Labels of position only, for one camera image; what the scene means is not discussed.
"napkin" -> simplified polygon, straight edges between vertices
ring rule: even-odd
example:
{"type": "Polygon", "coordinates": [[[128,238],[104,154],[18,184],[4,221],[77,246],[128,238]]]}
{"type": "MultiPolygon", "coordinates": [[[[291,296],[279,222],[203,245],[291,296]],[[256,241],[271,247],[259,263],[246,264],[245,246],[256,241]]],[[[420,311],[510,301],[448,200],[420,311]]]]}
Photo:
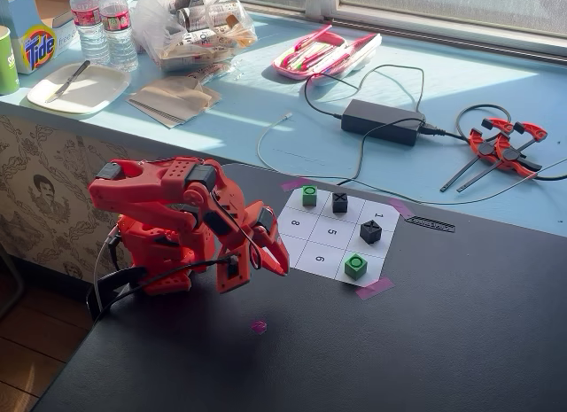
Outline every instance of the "napkin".
{"type": "Polygon", "coordinates": [[[128,102],[168,128],[194,118],[221,99],[190,77],[167,77],[142,87],[128,102]]]}

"paper grid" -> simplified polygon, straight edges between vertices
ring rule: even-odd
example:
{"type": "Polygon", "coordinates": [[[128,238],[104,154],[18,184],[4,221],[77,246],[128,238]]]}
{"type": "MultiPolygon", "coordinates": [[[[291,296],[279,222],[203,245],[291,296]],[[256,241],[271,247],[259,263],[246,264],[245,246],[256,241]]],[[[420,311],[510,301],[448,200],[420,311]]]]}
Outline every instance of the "paper grid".
{"type": "Polygon", "coordinates": [[[352,196],[348,197],[347,212],[334,214],[332,195],[326,190],[317,190],[317,206],[303,206],[299,188],[277,221],[292,268],[367,286],[380,277],[399,215],[392,206],[352,196]],[[372,245],[360,237],[361,224],[370,220],[382,227],[381,239],[372,245]],[[368,262],[366,274],[357,281],[344,271],[345,260],[354,253],[368,262]]]}

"green cube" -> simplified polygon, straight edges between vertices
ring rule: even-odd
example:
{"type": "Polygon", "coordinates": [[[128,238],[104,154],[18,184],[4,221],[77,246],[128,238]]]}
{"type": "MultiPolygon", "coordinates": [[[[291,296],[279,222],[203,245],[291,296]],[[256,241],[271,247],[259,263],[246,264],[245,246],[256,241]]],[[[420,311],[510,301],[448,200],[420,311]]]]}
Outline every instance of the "green cube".
{"type": "Polygon", "coordinates": [[[345,273],[356,281],[366,273],[367,264],[366,260],[360,255],[353,254],[350,259],[345,261],[345,273]]]}
{"type": "Polygon", "coordinates": [[[303,186],[301,188],[303,193],[303,206],[316,206],[317,205],[317,187],[316,186],[303,186]]]}

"black table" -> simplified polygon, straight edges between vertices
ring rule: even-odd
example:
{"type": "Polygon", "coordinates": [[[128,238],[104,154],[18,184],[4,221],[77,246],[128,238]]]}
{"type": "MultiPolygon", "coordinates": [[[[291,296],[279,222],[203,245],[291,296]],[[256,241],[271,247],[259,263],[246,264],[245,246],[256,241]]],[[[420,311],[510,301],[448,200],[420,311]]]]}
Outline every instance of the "black table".
{"type": "MultiPolygon", "coordinates": [[[[290,177],[225,168],[247,201],[281,211],[290,177]]],[[[567,410],[566,239],[409,206],[455,232],[400,220],[382,272],[393,289],[362,301],[352,285],[260,270],[223,295],[209,272],[188,293],[128,297],[34,412],[567,410]]]]}

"water bottle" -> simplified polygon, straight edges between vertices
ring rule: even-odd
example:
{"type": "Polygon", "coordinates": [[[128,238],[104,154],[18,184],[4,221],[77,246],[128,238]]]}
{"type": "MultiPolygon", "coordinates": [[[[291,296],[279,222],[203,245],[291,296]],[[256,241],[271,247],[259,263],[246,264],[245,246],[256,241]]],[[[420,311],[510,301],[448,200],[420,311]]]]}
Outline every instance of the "water bottle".
{"type": "Polygon", "coordinates": [[[100,15],[110,48],[110,64],[121,71],[138,68],[138,55],[130,27],[126,0],[100,0],[100,15]]]}
{"type": "Polygon", "coordinates": [[[69,0],[69,4],[81,38],[82,54],[92,63],[108,65],[110,53],[98,11],[98,0],[69,0]]]}

